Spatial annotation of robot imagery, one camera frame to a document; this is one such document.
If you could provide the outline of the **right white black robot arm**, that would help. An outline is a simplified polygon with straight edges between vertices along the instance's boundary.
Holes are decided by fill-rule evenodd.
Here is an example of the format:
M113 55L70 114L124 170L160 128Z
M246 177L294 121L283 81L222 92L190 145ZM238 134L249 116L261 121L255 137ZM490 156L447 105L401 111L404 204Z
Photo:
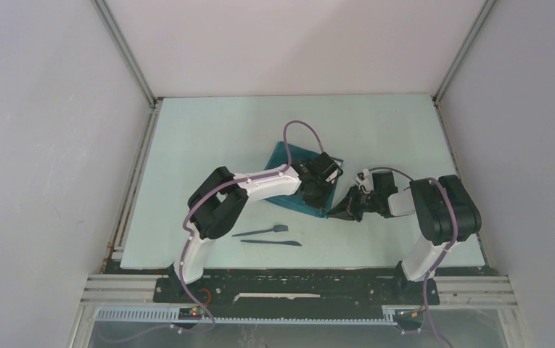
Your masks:
M391 292L402 303L412 302L421 292L419 282L428 281L446 255L482 227L480 211L456 175L414 180L399 190L391 167L374 167L357 174L355 185L328 212L329 218L360 222L365 214L385 219L416 217L420 237L396 267Z

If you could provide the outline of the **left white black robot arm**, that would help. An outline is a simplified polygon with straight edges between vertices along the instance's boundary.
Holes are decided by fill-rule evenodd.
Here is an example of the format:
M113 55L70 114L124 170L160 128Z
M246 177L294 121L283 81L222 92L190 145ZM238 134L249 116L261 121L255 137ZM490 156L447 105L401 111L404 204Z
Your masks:
M300 196L302 203L322 210L342 176L342 163L326 152L310 159L286 162L256 173L233 173L216 168L190 196L189 212L182 223L188 233L170 291L182 302L199 292L199 280L215 240L236 224L245 205L275 196Z

